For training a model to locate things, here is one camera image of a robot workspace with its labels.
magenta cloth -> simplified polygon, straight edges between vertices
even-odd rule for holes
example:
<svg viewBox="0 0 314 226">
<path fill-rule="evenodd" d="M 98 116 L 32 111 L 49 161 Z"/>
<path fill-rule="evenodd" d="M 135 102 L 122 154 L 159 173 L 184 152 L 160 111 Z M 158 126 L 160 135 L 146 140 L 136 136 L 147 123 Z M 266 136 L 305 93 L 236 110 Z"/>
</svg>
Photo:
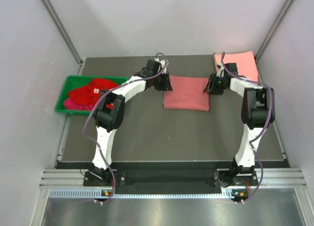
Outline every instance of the magenta cloth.
<svg viewBox="0 0 314 226">
<path fill-rule="evenodd" d="M 203 93 L 208 78 L 170 75 L 173 91 L 166 91 L 163 106 L 168 109 L 209 111 L 209 94 Z"/>
<path fill-rule="evenodd" d="M 74 103 L 72 101 L 72 99 L 70 99 L 70 98 L 67 98 L 63 102 L 63 106 L 67 110 L 91 111 L 93 109 L 93 105 L 92 104 L 89 104 L 89 105 L 79 105 L 79 104 Z"/>
</svg>

red cloth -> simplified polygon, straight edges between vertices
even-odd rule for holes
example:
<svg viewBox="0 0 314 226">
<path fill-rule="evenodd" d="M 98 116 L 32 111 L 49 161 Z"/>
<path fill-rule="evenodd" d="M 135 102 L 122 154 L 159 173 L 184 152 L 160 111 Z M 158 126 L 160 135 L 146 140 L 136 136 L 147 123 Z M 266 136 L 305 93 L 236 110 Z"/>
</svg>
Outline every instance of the red cloth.
<svg viewBox="0 0 314 226">
<path fill-rule="evenodd" d="M 209 94 L 203 93 L 208 78 L 169 76 L 173 91 L 166 91 L 163 106 L 168 109 L 209 111 Z"/>
<path fill-rule="evenodd" d="M 110 90 L 117 86 L 118 84 L 110 80 L 103 78 L 94 78 L 87 85 L 69 91 L 68 97 L 76 105 L 92 105 L 92 107 L 94 107 L 99 98 L 101 90 Z"/>
</svg>

table surface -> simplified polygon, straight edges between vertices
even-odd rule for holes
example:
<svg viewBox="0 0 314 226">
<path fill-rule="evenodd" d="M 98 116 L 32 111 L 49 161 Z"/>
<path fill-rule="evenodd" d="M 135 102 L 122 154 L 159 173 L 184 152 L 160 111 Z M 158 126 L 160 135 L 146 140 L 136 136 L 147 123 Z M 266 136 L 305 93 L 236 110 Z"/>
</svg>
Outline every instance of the table surface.
<svg viewBox="0 0 314 226">
<path fill-rule="evenodd" d="M 152 57 L 88 58 L 83 75 L 131 77 Z M 171 75 L 209 77 L 215 71 L 212 55 L 169 56 Z M 210 96 L 209 112 L 164 109 L 164 92 L 150 88 L 126 103 L 124 120 L 117 130 L 113 161 L 222 161 L 232 160 L 243 135 L 242 98 L 232 91 Z M 95 145 L 82 136 L 86 116 L 72 116 L 62 156 L 64 162 L 90 162 Z M 97 137 L 95 121 L 87 134 Z M 261 160 L 283 160 L 270 125 L 258 149 Z"/>
</svg>

green tray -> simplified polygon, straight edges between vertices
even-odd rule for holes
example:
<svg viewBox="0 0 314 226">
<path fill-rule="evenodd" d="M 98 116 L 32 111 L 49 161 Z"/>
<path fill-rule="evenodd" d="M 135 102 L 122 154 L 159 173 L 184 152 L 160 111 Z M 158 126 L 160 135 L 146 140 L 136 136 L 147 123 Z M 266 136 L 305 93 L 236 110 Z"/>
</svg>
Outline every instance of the green tray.
<svg viewBox="0 0 314 226">
<path fill-rule="evenodd" d="M 61 94 L 60 94 L 59 99 L 57 101 L 57 105 L 55 106 L 56 112 L 66 113 L 68 115 L 85 115 L 85 116 L 88 116 L 90 114 L 90 111 L 66 110 L 65 107 L 63 106 L 63 102 L 67 99 L 68 92 L 70 90 L 73 90 L 75 88 L 79 88 L 81 86 L 87 85 L 93 78 L 108 79 L 108 80 L 111 80 L 111 81 L 117 83 L 118 85 L 121 85 L 128 80 L 127 77 L 70 75 L 65 80 Z"/>
</svg>

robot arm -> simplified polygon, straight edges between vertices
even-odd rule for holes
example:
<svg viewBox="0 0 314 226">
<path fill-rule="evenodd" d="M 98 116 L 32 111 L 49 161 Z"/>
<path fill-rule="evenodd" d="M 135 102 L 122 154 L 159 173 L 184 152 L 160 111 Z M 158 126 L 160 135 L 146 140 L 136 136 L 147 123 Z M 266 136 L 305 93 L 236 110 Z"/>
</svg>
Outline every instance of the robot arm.
<svg viewBox="0 0 314 226">
<path fill-rule="evenodd" d="M 237 76 L 236 63 L 226 64 L 225 66 Z M 245 78 L 241 80 L 230 77 L 223 70 L 221 63 L 218 64 L 218 67 L 219 71 L 216 74 L 213 73 L 210 75 L 204 92 L 213 95 L 222 95 L 225 89 L 230 89 L 243 97 L 241 119 L 244 124 L 244 132 L 239 151 L 235 155 L 230 172 L 233 177 L 252 176 L 255 156 L 249 142 L 260 134 L 265 125 L 269 111 L 269 94 L 265 88 L 247 82 Z M 270 123 L 274 120 L 275 108 L 273 103 Z M 258 149 L 260 139 L 253 142 L 255 151 Z"/>
<path fill-rule="evenodd" d="M 112 163 L 111 151 L 114 135 L 123 121 L 125 103 L 133 96 L 152 86 L 160 91 L 172 90 L 169 73 L 166 70 L 159 76 L 146 80 L 146 78 L 156 75 L 164 67 L 164 64 L 164 60 L 159 62 L 157 58 L 148 60 L 146 67 L 125 82 L 125 86 L 107 95 L 93 114 L 96 120 L 97 142 L 102 147 L 99 151 L 103 153 L 109 165 Z M 107 90 L 101 91 L 100 97 L 106 92 Z M 113 108 L 107 108 L 107 104 L 113 104 Z M 107 166 L 97 149 L 96 147 L 93 164 L 99 169 L 106 170 Z"/>
</svg>

